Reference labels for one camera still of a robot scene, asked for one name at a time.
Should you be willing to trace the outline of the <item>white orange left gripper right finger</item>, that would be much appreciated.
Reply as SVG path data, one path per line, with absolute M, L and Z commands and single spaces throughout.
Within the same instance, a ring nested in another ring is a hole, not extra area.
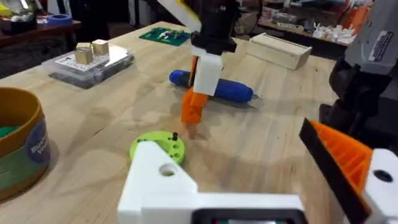
M 397 223 L 397 155 L 304 119 L 299 138 L 345 214 L 345 223 Z

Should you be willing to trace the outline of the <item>finger of the white orange right gripper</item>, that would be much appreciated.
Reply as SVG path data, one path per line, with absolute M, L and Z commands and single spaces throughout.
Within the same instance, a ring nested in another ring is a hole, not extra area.
M 202 109 L 208 97 L 215 94 L 222 68 L 222 59 L 219 55 L 204 55 L 198 59 L 192 90 L 192 108 L 195 123 L 201 121 Z
M 192 58 L 192 66 L 188 76 L 188 91 L 184 94 L 182 100 L 182 122 L 197 122 L 198 116 L 194 110 L 194 107 L 190 104 L 192 99 L 192 86 L 195 79 L 195 72 L 198 62 L 198 56 L 194 55 Z

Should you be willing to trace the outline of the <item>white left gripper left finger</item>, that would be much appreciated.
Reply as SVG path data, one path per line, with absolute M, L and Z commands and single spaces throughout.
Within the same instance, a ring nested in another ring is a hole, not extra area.
M 155 142 L 137 145 L 117 207 L 119 223 L 190 223 L 197 183 Z

